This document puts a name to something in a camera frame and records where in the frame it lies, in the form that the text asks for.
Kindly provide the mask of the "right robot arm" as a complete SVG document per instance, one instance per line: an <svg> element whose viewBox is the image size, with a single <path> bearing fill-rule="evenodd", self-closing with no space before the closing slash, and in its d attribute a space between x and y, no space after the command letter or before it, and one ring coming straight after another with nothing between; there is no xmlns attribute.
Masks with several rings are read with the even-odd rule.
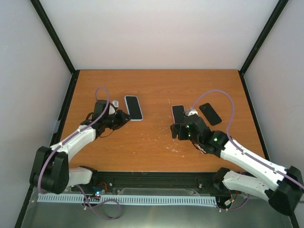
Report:
<svg viewBox="0 0 304 228"><path fill-rule="evenodd" d="M301 171L286 168L258 156L222 131L212 131L196 110L173 114L173 138L189 140L204 154L236 164L249 175L221 168L214 180L219 190L237 190L267 201L279 213L291 216L304 193Z"/></svg>

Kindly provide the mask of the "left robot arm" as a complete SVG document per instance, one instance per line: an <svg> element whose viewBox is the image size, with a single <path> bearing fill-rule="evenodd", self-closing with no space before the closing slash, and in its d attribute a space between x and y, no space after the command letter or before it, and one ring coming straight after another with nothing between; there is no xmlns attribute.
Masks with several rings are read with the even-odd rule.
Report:
<svg viewBox="0 0 304 228"><path fill-rule="evenodd" d="M38 148L29 182L39 192L62 193L66 188L83 185L88 191L98 188L99 179L95 169L80 166L71 169L71 159L86 145L101 137L106 129L118 130L131 117L118 108L118 101L98 100L93 112L89 113L78 128L64 140L50 147Z"/></svg>

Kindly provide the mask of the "black aluminium frame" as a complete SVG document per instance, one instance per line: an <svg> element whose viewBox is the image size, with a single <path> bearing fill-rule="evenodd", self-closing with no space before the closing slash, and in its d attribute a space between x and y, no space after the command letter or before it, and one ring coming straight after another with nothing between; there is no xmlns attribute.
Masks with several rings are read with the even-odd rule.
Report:
<svg viewBox="0 0 304 228"><path fill-rule="evenodd" d="M61 110L60 110L59 117L58 117L59 127L58 127L58 130L55 133L53 133L53 136L52 136L52 139L51 139L52 143L57 143L57 142L59 142L59 139L60 139L60 137L62 135L62 132L63 132L64 124L66 122L67 113L68 113L68 110L69 110L69 107L70 107L70 104L71 104L71 101L72 101L72 96L73 96L74 91L75 91L75 87L76 87L76 83L77 83L80 71L75 70L75 68L74 68L70 58L68 57L68 54L67 54L64 46L62 45L62 42L60 41L60 38L58 37L51 21L49 20L49 17L47 16L47 13L45 12L41 2L39 0L31 0L30 2L33 5L36 13L38 14L38 16L40 18L40 20L42 21L44 27L46 28L49 36L51 37L51 39L53 41L53 43L55 44L56 48L58 49L64 63L66 64L66 66L68 68L68 70L71 73L71 79L70 79L68 89L67 89L67 92L66 92ZM279 16L281 15L281 13L284 10L287 3L288 3L287 0L279 0L277 2L277 4L274 7L270 17L268 18L268 20L267 20L266 24L264 25L261 33L259 34L254 46L250 50L243 66L241 67L241 69L238 72L239 77L240 77L240 81L241 81L242 86L243 86L243 90L244 90L246 98L247 98L247 103L249 105L249 109L251 111L251 115L252 115L254 123L255 123L257 134L258 134L260 143L262 145L264 155L266 156L267 159L269 159L269 154L268 154L268 151L266 149L265 141L263 139L261 129L260 129L260 126L259 126L258 121L257 121L257 116L256 116L256 113L255 113L254 108L253 108L253 104L252 104L252 101L251 101L251 98L250 98L250 95L249 95L247 85L245 83L244 75L245 75L246 71L249 69L249 66L253 62L253 60L256 57L258 51L262 47L265 39L269 35L271 29L275 25L276 21L278 20ZM138 184L139 183L146 183L147 180L152 180L152 183L155 183L157 187L159 187L161 183L164 183L164 177L165 177L164 172L135 172L135 173L127 172L125 176L122 175L122 172L114 172L114 175L118 176L118 177L125 178L127 180L127 183L131 183L131 184L136 183L135 182L135 177L139 177L138 182L137 182Z"/></svg>

